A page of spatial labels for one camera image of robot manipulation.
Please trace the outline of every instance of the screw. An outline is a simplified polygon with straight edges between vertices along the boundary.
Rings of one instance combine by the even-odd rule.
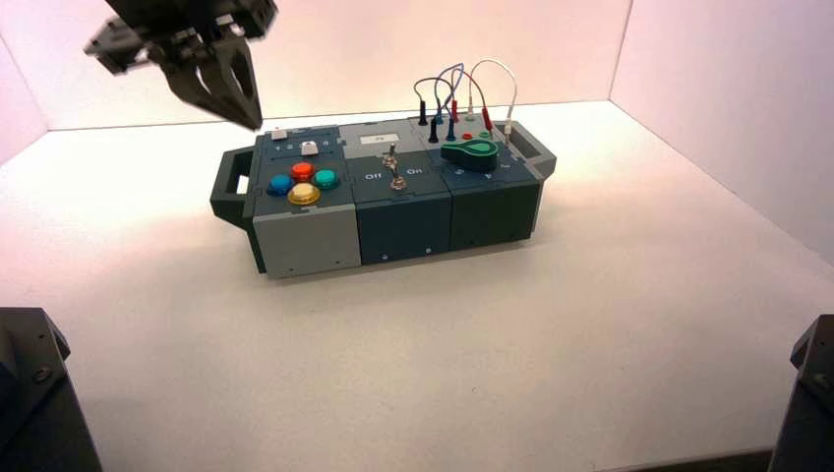
[[[48,367],[41,367],[40,369],[34,371],[34,374],[31,376],[31,381],[36,384],[43,384],[49,378],[52,377],[52,369]]]
[[[822,388],[823,390],[831,389],[831,382],[828,381],[828,376],[825,374],[814,374],[812,379],[816,386]]]

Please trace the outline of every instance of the white backdrop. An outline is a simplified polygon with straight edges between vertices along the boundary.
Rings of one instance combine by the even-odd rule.
[[[834,2],[635,0],[612,100],[834,263]]]
[[[0,37],[0,164],[45,132],[40,110]]]
[[[608,98],[628,0],[278,0],[252,43],[265,117],[415,109],[411,84],[453,62],[505,60],[520,102]],[[82,52],[112,11],[104,0],[0,0],[0,32],[50,129],[212,121],[155,67],[113,78]],[[508,80],[481,76],[491,102]]]

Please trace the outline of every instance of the white label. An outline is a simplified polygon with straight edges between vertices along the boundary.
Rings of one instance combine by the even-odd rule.
[[[359,142],[363,145],[378,145],[380,143],[393,143],[394,141],[399,141],[399,136],[396,133],[359,137]]]

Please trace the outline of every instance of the round arcade button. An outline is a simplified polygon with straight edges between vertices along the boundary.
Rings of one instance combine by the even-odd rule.
[[[322,169],[313,176],[313,184],[322,190],[333,189],[338,185],[338,176],[330,169]]]
[[[289,191],[287,200],[289,200],[291,204],[295,205],[310,205],[317,202],[321,196],[322,192],[320,192],[319,189],[314,187],[312,184],[302,182],[300,184],[295,184],[295,187]]]
[[[267,193],[270,195],[286,195],[292,188],[293,182],[286,174],[276,174],[269,179]]]
[[[299,162],[292,166],[290,173],[296,182],[310,182],[310,179],[313,178],[313,172],[315,172],[315,170],[316,169],[313,167],[313,164],[310,162]]]

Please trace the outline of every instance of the white table surface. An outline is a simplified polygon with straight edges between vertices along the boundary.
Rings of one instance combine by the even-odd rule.
[[[290,281],[209,207],[254,134],[49,133],[0,167],[0,304],[67,335],[112,471],[572,472],[774,443],[834,268],[609,102],[516,113],[559,157],[531,240]]]

